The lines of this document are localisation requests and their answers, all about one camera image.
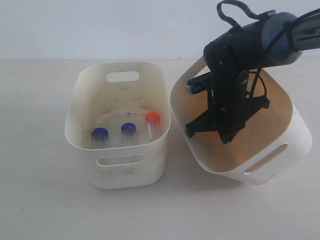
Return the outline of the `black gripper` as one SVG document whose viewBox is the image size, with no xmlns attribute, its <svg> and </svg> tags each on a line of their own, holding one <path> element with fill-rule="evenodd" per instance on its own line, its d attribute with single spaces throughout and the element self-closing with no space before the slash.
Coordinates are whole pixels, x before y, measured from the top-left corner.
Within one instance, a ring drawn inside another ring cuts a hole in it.
<svg viewBox="0 0 320 240">
<path fill-rule="evenodd" d="M 224 144 L 232 142 L 246 121 L 262 108 L 267 109 L 267 87 L 260 73 L 244 70 L 222 80 L 211 72 L 211 91 L 207 91 L 207 110 L 185 125 L 189 138 L 196 133 L 217 132 Z"/>
</svg>

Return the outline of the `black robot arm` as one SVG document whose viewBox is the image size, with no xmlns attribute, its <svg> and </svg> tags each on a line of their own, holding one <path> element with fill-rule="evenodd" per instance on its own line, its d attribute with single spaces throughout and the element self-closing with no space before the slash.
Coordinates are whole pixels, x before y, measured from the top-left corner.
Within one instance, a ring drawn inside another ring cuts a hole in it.
<svg viewBox="0 0 320 240">
<path fill-rule="evenodd" d="M 263 68 L 294 63 L 303 51 L 320 46 L 320 12 L 300 17 L 289 12 L 269 13 L 246 26 L 236 26 L 211 41 L 203 50 L 209 71 L 186 82 L 190 95 L 207 92 L 207 109 L 185 125 L 188 137 L 217 132 L 224 144 L 231 142 L 246 121 L 270 101 L 254 96 Z M 248 86 L 249 76 L 254 82 Z"/>
</svg>

